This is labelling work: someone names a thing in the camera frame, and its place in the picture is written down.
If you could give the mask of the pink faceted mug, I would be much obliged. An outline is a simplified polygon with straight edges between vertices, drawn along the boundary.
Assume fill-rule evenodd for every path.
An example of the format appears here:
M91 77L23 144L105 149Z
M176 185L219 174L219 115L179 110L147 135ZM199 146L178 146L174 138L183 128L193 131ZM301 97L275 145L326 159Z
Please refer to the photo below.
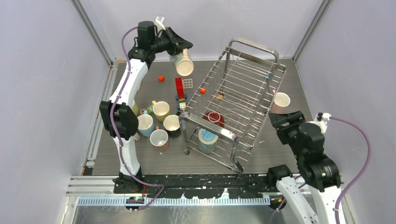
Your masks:
M271 113L284 114L290 105L290 97L283 92L278 92L274 95L273 103L270 108Z

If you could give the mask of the cream mug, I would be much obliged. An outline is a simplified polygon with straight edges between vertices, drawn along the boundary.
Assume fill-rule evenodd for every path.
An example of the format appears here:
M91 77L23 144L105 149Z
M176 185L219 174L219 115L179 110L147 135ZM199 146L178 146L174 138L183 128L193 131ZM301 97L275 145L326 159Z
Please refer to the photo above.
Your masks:
M194 70L194 64L189 55L188 49L183 49L180 54L169 56L171 63L174 65L178 75L186 77Z

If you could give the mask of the dark red mug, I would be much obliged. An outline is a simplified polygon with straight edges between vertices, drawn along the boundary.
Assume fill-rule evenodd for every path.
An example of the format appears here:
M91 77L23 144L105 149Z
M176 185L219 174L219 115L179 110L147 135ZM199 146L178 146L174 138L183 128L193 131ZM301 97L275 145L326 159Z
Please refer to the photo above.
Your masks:
M225 127L225 119L224 116L216 111L209 111L203 115L203 119L210 121L220 127Z

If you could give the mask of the blue butterfly mug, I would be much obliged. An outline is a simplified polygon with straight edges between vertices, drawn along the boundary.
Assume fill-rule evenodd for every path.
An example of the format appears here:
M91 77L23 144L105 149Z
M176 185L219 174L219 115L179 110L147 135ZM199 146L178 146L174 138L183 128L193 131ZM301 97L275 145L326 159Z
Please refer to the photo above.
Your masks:
M218 141L218 136L201 128L198 132L198 139L199 139L199 144L198 144L198 149L200 152L204 154L210 154L215 151L217 141Z

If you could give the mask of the black mug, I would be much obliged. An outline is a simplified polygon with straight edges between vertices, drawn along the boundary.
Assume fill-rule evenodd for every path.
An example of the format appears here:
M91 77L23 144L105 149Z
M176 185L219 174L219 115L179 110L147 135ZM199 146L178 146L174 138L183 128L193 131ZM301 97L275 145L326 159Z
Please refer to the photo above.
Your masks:
M178 138L181 135L178 115L167 116L163 121L163 126L169 137Z

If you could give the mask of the light blue faceted mug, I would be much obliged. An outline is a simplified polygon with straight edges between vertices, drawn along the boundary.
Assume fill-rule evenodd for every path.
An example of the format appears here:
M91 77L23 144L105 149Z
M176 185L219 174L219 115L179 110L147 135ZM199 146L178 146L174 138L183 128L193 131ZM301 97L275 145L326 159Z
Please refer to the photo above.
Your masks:
M149 112L145 110L143 114L139 115L137 118L139 132L145 137L150 137L153 131L156 130L152 116L150 116Z

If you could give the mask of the salmon pink mug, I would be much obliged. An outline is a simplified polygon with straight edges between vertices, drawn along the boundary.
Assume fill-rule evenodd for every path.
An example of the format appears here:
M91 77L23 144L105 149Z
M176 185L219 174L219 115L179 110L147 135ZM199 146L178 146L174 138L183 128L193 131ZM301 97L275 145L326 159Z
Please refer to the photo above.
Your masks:
M159 151L164 151L169 148L169 136L165 130L158 129L153 131L149 140L150 143Z

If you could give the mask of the pale yellow faceted mug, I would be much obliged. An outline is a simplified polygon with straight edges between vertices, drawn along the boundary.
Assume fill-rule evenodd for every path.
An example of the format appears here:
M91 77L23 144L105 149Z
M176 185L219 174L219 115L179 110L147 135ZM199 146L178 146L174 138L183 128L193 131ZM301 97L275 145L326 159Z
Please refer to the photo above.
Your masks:
M138 105L137 105L137 103L136 103L135 100L133 101L132 111L133 111L133 113L135 114L135 116L138 116L138 115L139 115L139 108L138 108Z

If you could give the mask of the iridescent pink mug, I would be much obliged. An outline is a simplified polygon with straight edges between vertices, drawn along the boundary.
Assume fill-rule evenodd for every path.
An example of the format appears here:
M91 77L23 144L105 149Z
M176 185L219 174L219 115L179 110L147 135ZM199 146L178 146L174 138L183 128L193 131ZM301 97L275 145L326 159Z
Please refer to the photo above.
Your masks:
M140 135L139 135L138 133L136 133L136 134L134 135L134 140L135 140L135 141L140 141L140 139L141 139Z

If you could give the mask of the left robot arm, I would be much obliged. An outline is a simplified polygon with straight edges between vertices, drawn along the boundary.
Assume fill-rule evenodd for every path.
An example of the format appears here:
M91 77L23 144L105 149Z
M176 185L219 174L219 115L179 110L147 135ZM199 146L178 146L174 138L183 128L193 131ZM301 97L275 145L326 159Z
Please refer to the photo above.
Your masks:
M109 100L101 101L99 111L104 128L113 138L120 160L119 176L113 182L117 192L138 193L145 183L141 176L135 146L138 133L138 118L132 111L134 98L144 76L147 74L157 53L166 51L175 66L178 75L185 77L194 70L194 64L188 55L193 44L178 34L171 27L163 24L164 17L155 21L141 21L136 30L134 46L129 51L123 50L127 67Z

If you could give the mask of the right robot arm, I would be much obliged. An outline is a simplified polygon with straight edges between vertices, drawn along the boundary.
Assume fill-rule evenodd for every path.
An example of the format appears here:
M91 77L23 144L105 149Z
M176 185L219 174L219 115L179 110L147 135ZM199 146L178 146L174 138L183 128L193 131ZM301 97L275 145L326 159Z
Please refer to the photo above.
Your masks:
M329 113L320 112L314 121L306 121L301 111L276 114L269 118L283 145L288 145L297 161L299 174L309 188L315 209L304 198L296 179L286 165L271 167L267 187L280 191L297 216L299 224L346 223L339 196L341 179L335 162L324 153Z

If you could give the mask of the red block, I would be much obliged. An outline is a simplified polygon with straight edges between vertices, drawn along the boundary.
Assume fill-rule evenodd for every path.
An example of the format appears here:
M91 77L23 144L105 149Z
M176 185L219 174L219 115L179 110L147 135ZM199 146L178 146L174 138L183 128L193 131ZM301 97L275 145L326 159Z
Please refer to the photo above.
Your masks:
M176 85L176 91L177 91L177 99L178 99L178 101L180 101L180 100L185 100L183 82L182 82L182 79L181 79L180 77L175 78L175 85Z

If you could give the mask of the green toy cube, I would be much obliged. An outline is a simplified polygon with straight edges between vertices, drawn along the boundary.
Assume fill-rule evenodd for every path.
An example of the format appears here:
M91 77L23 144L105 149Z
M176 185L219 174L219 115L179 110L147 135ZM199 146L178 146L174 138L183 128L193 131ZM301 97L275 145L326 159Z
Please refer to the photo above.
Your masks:
M149 105L147 108L146 108L146 110L147 110L147 112L149 113L149 114L151 114L151 113L153 113L153 105Z

